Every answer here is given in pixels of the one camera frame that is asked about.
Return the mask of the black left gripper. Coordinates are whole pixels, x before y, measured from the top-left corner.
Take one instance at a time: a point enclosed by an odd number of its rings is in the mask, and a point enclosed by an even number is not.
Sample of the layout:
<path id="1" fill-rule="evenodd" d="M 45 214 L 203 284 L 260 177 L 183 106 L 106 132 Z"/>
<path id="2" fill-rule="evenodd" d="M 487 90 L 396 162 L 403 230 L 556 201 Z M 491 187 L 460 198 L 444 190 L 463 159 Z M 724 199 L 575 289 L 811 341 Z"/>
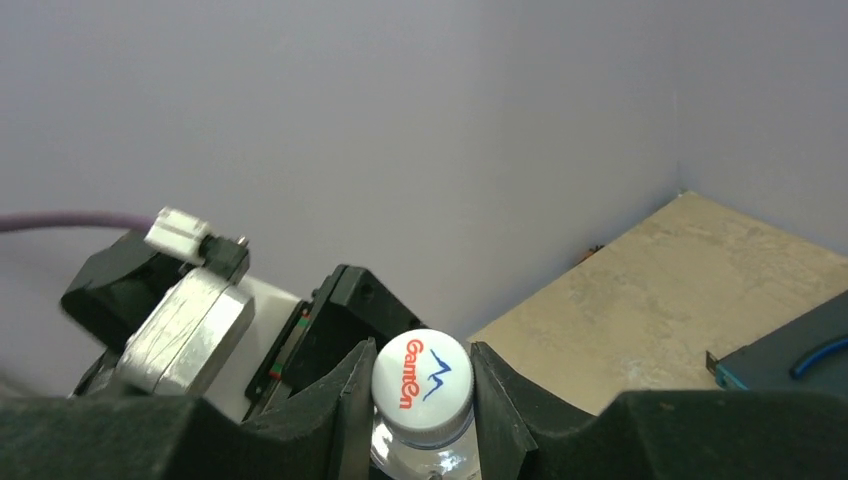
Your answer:
<path id="1" fill-rule="evenodd" d="M 373 338 L 382 348 L 426 326 L 369 269 L 348 264 L 338 265 L 283 319 L 272 344 L 260 349 L 261 362 L 245 388 L 245 420 L 328 374 L 359 342 Z"/>

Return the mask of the blue handled pliers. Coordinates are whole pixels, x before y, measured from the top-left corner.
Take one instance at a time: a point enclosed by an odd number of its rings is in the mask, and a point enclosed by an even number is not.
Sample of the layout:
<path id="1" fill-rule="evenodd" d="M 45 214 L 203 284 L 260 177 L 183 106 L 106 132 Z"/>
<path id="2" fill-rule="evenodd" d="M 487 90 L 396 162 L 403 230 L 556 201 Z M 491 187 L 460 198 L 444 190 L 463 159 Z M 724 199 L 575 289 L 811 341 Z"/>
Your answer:
<path id="1" fill-rule="evenodd" d="M 788 369 L 793 380 L 801 379 L 806 372 L 823 359 L 847 348 L 847 335 L 830 338 L 800 355 Z"/>

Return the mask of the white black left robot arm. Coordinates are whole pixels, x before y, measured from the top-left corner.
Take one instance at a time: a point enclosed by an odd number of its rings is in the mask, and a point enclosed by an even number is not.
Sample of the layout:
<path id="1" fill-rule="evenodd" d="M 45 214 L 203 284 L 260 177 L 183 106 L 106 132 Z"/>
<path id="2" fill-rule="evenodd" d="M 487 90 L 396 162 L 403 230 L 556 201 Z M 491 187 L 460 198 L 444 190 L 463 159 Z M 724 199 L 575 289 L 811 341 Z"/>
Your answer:
<path id="1" fill-rule="evenodd" d="M 420 320 L 368 269 L 341 264 L 309 299 L 248 275 L 247 245 L 131 232 L 92 255 L 60 304 L 105 347 L 78 394 L 115 383 L 201 396 L 234 421 L 323 376 L 361 341 Z"/>

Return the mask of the clear bottle with label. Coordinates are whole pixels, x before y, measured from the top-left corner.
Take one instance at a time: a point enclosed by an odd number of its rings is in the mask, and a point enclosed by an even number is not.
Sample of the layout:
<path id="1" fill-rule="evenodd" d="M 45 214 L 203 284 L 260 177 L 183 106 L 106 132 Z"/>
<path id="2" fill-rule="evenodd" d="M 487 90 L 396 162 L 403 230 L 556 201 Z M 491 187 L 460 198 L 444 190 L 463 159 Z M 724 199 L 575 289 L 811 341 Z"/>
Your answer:
<path id="1" fill-rule="evenodd" d="M 475 374 L 466 347 L 415 329 L 378 353 L 371 460 L 390 479 L 479 479 Z"/>

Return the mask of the dark grey network switch box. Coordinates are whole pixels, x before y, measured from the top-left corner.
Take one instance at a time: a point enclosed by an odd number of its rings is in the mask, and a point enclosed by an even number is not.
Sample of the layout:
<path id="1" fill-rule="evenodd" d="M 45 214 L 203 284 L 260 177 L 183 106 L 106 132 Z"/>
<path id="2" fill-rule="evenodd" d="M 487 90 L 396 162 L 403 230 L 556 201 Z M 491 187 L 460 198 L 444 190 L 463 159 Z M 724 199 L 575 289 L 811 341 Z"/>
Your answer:
<path id="1" fill-rule="evenodd" d="M 707 352 L 705 366 L 726 390 L 799 390 L 846 397 L 847 348 L 823 359 L 799 380 L 788 375 L 800 355 L 841 335 L 847 335 L 845 292 L 722 358 Z"/>

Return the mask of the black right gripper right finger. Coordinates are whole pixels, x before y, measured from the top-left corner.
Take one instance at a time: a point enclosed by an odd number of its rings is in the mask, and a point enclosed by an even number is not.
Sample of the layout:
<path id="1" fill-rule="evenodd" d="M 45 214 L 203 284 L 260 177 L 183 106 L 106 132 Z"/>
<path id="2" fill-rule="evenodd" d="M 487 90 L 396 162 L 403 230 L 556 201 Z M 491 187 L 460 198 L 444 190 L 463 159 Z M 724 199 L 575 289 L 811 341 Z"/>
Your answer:
<path id="1" fill-rule="evenodd" d="M 565 402 L 475 342 L 487 479 L 843 479 L 847 403 L 804 392 L 641 390 L 600 414 Z"/>

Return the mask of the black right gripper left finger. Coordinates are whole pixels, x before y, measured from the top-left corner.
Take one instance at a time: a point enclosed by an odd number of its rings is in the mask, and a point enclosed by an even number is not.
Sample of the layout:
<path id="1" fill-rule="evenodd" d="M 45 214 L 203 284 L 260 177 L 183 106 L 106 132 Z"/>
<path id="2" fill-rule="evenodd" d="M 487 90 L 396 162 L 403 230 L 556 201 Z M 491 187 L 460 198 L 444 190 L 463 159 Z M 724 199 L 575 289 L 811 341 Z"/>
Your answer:
<path id="1" fill-rule="evenodd" d="M 364 479 L 373 340 L 258 417 L 186 396 L 5 400 L 5 479 Z"/>

